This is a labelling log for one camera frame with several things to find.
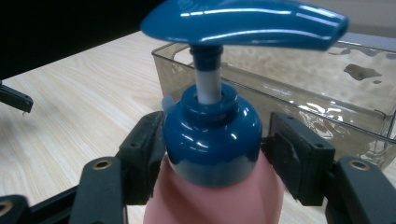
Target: light wood surface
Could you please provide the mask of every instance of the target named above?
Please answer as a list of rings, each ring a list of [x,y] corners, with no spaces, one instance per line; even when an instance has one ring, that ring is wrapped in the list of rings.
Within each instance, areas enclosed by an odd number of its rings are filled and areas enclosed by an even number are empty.
[[[142,116],[161,110],[151,51],[164,44],[136,33],[4,80],[35,104],[25,115],[0,104],[0,195],[42,202],[75,186],[87,162],[114,156]],[[385,174],[396,185],[395,161]],[[144,209],[130,206],[130,223]],[[280,223],[325,222],[323,207],[285,194]]]

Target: clear plastic container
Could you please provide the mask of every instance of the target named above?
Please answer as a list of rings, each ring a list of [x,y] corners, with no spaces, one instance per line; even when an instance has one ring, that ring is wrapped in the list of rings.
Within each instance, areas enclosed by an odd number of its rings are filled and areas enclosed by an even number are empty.
[[[163,95],[179,100],[194,83],[189,47],[153,51]],[[302,121],[336,148],[381,169],[396,157],[396,52],[337,43],[328,51],[224,47],[222,79],[259,111],[263,136],[270,113]]]

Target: dark background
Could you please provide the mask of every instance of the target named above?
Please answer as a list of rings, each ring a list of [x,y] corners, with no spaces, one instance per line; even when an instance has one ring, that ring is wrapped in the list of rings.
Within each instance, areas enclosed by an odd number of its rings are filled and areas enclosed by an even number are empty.
[[[0,3],[0,79],[129,35],[162,0]]]

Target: blue pump head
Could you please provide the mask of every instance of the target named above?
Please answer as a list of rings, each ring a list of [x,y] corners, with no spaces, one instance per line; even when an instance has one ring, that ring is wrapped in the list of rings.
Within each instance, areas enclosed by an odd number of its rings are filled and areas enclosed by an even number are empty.
[[[262,137],[253,106],[220,84],[222,45],[325,50],[346,32],[347,17],[284,0],[167,0],[141,29],[191,45],[196,85],[168,110],[163,137],[178,175],[197,185],[222,187],[250,173]]]
[[[325,50],[347,25],[346,16],[285,0],[168,0],[143,20],[141,29],[191,45]]]

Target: pink bottle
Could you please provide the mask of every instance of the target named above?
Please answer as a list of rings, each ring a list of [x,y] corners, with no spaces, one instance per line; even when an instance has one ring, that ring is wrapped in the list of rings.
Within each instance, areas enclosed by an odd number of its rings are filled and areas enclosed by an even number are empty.
[[[275,224],[279,221],[283,192],[279,176],[262,153],[245,179],[221,188],[205,188],[186,181],[165,158],[144,223]]]

